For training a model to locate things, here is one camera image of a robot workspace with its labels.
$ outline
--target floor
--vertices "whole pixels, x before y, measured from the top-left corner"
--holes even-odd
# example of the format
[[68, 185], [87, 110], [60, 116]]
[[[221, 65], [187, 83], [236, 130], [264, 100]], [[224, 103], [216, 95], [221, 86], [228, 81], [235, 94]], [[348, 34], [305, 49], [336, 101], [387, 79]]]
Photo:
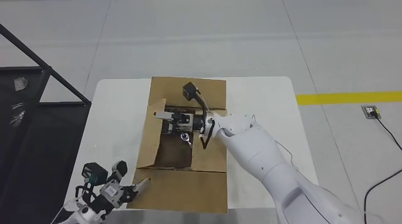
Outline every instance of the floor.
[[[296, 94], [402, 90], [402, 0], [0, 0], [0, 22], [92, 99], [105, 78], [287, 76]], [[32, 65], [0, 38], [0, 66]], [[42, 101], [76, 100], [56, 81]], [[402, 141], [401, 103], [376, 103]], [[301, 105], [321, 186], [362, 211], [402, 155], [360, 104]], [[367, 209], [400, 223], [397, 176]], [[380, 223], [369, 215], [370, 223]], [[121, 212], [108, 223], [276, 223], [228, 215]]]

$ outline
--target cardboard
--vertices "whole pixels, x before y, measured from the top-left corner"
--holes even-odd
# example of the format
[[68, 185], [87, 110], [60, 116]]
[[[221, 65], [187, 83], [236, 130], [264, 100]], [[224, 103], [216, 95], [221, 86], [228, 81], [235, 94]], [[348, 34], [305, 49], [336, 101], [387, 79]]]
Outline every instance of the cardboard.
[[166, 106], [201, 111], [188, 102], [182, 88], [192, 82], [201, 91], [209, 109], [225, 114], [226, 82], [199, 78], [154, 77], [149, 91], [143, 138], [133, 183], [150, 178], [150, 186], [128, 208], [227, 213], [226, 147], [211, 139], [202, 148], [198, 134], [193, 148], [172, 136], [161, 134], [162, 120], [155, 112]]

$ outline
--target yellow floor line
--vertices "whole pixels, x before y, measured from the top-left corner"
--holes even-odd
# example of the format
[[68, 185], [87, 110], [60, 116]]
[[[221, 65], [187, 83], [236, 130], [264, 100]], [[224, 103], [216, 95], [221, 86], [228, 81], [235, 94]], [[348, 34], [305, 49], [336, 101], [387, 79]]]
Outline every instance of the yellow floor line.
[[402, 102], [402, 92], [351, 92], [296, 95], [298, 105]]

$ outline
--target white table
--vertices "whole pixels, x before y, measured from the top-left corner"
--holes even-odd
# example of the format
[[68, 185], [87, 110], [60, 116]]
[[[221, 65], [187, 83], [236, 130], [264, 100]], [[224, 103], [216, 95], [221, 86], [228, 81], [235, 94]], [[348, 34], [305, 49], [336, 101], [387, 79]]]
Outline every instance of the white table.
[[[294, 155], [293, 162], [317, 183], [302, 119], [291, 81], [287, 77], [216, 78], [227, 80], [228, 113], [254, 114], [256, 120]], [[141, 142], [151, 79], [101, 80], [82, 137], [65, 201], [83, 184], [85, 163], [97, 162], [109, 171], [124, 160], [128, 173], [121, 184], [131, 184]], [[289, 154], [283, 150], [285, 157]], [[262, 184], [227, 155], [229, 208], [274, 208]]]

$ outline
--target power outlet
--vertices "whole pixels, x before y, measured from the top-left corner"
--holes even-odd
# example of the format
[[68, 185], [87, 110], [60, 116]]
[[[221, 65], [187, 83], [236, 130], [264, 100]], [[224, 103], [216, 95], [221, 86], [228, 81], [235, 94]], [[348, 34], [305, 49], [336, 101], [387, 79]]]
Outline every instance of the power outlet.
[[379, 115], [379, 111], [375, 105], [362, 105], [362, 110], [364, 112], [364, 115], [366, 116], [366, 119], [376, 119], [375, 116], [371, 116], [370, 112], [377, 112], [378, 119], [381, 118], [381, 115]]

